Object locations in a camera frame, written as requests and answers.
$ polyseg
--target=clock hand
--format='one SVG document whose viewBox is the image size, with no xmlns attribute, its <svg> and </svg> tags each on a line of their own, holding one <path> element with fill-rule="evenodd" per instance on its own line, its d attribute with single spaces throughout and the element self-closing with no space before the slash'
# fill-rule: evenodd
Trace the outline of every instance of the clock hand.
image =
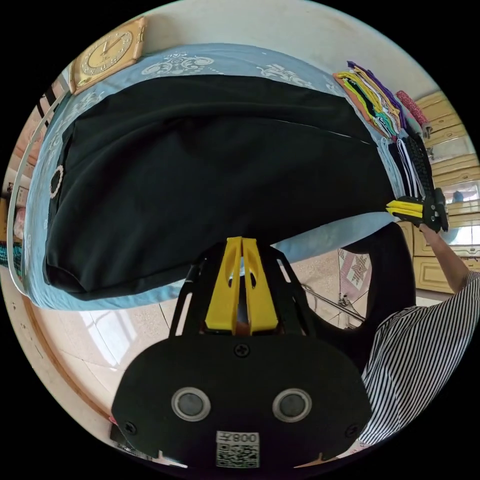
<svg viewBox="0 0 480 480">
<path fill-rule="evenodd" d="M 106 53 L 108 50 L 110 50 L 117 42 L 119 42 L 120 40 L 122 39 L 122 37 L 120 36 L 119 38 L 117 38 L 111 45 L 108 46 L 107 49 L 103 49 L 103 52 Z"/>
</svg>

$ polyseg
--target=wooden cabinet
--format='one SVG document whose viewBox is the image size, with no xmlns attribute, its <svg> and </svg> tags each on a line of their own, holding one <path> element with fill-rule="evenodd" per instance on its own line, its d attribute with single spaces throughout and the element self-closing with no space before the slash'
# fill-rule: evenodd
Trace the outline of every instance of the wooden cabinet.
<svg viewBox="0 0 480 480">
<path fill-rule="evenodd" d="M 480 180 L 480 166 L 460 168 L 433 176 L 433 183 L 436 187 L 446 187 L 448 185 L 472 182 L 475 180 Z"/>
<path fill-rule="evenodd" d="M 461 124 L 462 121 L 456 113 L 450 113 L 440 118 L 435 118 L 430 122 L 431 130 L 433 133 L 438 132 L 441 129 L 446 129 L 447 127 L 453 127 L 454 125 Z"/>
<path fill-rule="evenodd" d="M 422 109 L 424 110 L 426 107 L 429 107 L 430 105 L 436 104 L 438 102 L 443 102 L 443 101 L 448 101 L 447 97 L 445 94 L 441 91 L 435 91 L 431 93 L 430 95 L 425 95 L 419 100 L 417 100 L 415 103 Z"/>
<path fill-rule="evenodd" d="M 430 135 L 430 138 L 425 140 L 425 146 L 429 148 L 441 142 L 456 139 L 457 137 L 464 137 L 465 135 L 467 135 L 467 131 L 465 130 L 465 127 L 459 123 L 433 132 Z"/>
<path fill-rule="evenodd" d="M 467 131 L 446 96 L 437 91 L 416 101 L 427 118 L 430 137 L 424 140 L 433 183 L 448 203 L 449 230 L 442 237 L 468 268 L 480 271 L 480 163 Z M 413 225 L 402 227 L 413 253 L 418 289 L 451 294 L 432 248 Z"/>
<path fill-rule="evenodd" d="M 463 260 L 463 262 L 470 270 L 480 271 L 480 260 L 478 258 Z M 446 294 L 453 293 L 442 272 L 439 261 L 435 257 L 415 256 L 413 258 L 413 270 L 418 289 Z"/>
<path fill-rule="evenodd" d="M 480 257 L 480 213 L 468 213 L 450 218 L 444 240 L 459 257 Z M 418 228 L 413 230 L 413 255 L 434 257 L 432 247 Z"/>
<path fill-rule="evenodd" d="M 454 108 L 452 107 L 452 105 L 450 105 L 450 102 L 448 100 L 441 100 L 426 107 L 423 107 L 422 111 L 429 122 L 440 117 L 444 117 L 445 115 L 451 115 L 455 113 Z"/>
<path fill-rule="evenodd" d="M 405 235 L 406 244 L 408 250 L 410 250 L 410 256 L 414 256 L 414 226 L 409 221 L 399 221 L 398 226 L 401 228 L 403 235 Z"/>
<path fill-rule="evenodd" d="M 465 170 L 471 167 L 480 166 L 478 157 L 474 153 L 448 158 L 443 161 L 437 161 L 431 165 L 431 174 L 433 178 L 440 175 L 449 174 L 458 170 Z"/>
</svg>

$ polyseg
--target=screw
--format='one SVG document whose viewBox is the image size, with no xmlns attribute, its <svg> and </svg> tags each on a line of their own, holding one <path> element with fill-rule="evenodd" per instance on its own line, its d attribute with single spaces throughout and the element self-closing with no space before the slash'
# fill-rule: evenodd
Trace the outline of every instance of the screw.
<svg viewBox="0 0 480 480">
<path fill-rule="evenodd" d="M 124 429 L 130 435 L 135 435 L 137 433 L 137 427 L 131 421 L 125 423 Z"/>
<path fill-rule="evenodd" d="M 359 431 L 359 426 L 358 425 L 350 425 L 346 430 L 345 430 L 345 436 L 349 439 L 350 437 L 353 437 L 356 435 L 356 433 Z"/>
<path fill-rule="evenodd" d="M 233 352 L 237 357 L 245 358 L 248 357 L 250 354 L 250 347 L 245 345 L 245 343 L 239 343 L 234 349 Z"/>
</svg>

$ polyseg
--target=sticker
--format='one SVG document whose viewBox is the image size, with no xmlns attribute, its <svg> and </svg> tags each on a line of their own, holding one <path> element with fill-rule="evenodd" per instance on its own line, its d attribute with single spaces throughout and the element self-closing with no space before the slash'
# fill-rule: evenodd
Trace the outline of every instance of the sticker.
<svg viewBox="0 0 480 480">
<path fill-rule="evenodd" d="M 260 467 L 260 435 L 239 431 L 216 433 L 216 466 L 230 469 Z"/>
</svg>

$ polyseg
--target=clock face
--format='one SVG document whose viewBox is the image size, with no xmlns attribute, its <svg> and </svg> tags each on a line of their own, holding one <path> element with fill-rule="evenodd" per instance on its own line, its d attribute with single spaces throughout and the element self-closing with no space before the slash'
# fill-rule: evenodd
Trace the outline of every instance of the clock face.
<svg viewBox="0 0 480 480">
<path fill-rule="evenodd" d="M 131 31 L 119 31 L 103 37 L 81 59 L 85 75 L 98 75 L 115 65 L 132 45 Z"/>
</svg>

